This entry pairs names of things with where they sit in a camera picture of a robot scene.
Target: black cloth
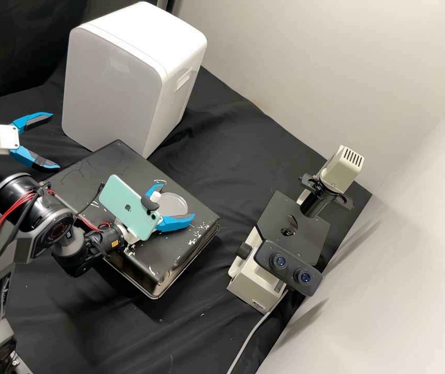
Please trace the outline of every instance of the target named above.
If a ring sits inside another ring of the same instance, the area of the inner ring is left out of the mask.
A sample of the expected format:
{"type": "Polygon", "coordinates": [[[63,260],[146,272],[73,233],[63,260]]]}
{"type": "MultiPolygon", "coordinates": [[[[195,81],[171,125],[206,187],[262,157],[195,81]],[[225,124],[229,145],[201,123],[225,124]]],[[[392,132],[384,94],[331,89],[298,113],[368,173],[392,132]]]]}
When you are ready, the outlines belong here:
{"type": "MultiPolygon", "coordinates": [[[[61,130],[64,70],[43,86],[0,98],[0,123],[37,111],[53,120],[21,143],[62,166],[88,151],[61,130]]],[[[296,198],[298,177],[324,158],[202,69],[181,123],[149,160],[221,216],[221,230],[158,300],[105,266],[73,279],[48,253],[17,267],[8,319],[35,373],[224,373],[261,318],[226,290],[238,246],[278,189],[296,198]]],[[[29,170],[0,156],[0,180],[29,170]]],[[[351,212],[328,207],[332,228],[319,267],[347,233],[370,193],[354,183],[351,212]]],[[[261,326],[236,373],[255,372],[302,296],[289,292],[261,326]]]]}

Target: white box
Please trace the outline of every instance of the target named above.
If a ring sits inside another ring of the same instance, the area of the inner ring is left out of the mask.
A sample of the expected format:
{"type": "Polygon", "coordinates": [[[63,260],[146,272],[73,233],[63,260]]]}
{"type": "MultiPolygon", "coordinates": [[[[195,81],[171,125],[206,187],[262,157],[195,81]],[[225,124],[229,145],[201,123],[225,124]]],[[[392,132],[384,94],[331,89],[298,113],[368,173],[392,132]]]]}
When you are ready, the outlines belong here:
{"type": "Polygon", "coordinates": [[[205,36],[145,2],[70,32],[63,131],[91,151],[121,139],[148,157],[179,123],[205,36]]]}

